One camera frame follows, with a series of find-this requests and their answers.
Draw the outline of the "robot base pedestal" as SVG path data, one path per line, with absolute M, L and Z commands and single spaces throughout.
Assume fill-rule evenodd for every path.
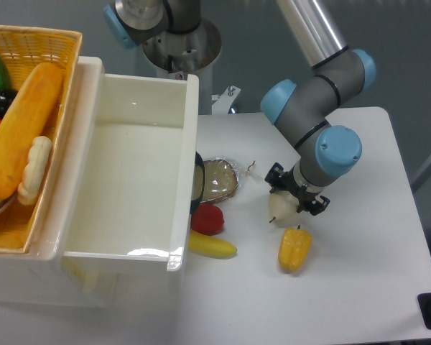
M 222 48 L 221 34 L 207 19 L 190 33 L 163 32 L 143 45 L 145 57 L 153 65 L 158 78 L 186 80 L 189 75 L 199 79 L 198 113 L 212 113 L 213 67 Z

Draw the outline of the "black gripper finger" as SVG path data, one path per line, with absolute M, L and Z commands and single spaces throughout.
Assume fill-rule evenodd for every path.
M 274 163 L 264 178 L 264 181 L 270 186 L 270 193 L 284 189 L 283 175 L 283 167 L 278 162 Z
M 306 195 L 299 198 L 299 206 L 297 213 L 308 212 L 312 216 L 316 216 L 326 210 L 330 204 L 330 199 L 321 195 Z

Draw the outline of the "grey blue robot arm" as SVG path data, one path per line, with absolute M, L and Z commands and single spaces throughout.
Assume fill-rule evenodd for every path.
M 323 190 L 362 153 L 358 135 L 327 117 L 374 82 L 376 66 L 365 51 L 348 48 L 319 1 L 280 1 L 279 8 L 313 76 L 302 85 L 281 81 L 261 100 L 261 111 L 300 155 L 291 170 L 273 165 L 265 180 L 272 192 L 294 197 L 298 212 L 318 215 L 329 204 Z M 113 1 L 103 15 L 123 47 L 142 47 L 159 77 L 200 76 L 200 107 L 210 112 L 212 67 L 222 41 L 199 1 Z

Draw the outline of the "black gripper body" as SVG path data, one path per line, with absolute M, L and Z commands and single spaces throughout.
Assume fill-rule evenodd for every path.
M 280 182 L 281 185 L 279 189 L 289 192 L 299 201 L 299 204 L 311 202 L 318 194 L 316 191 L 310 191 L 306 185 L 299 185 L 294 178 L 292 170 L 283 174 Z

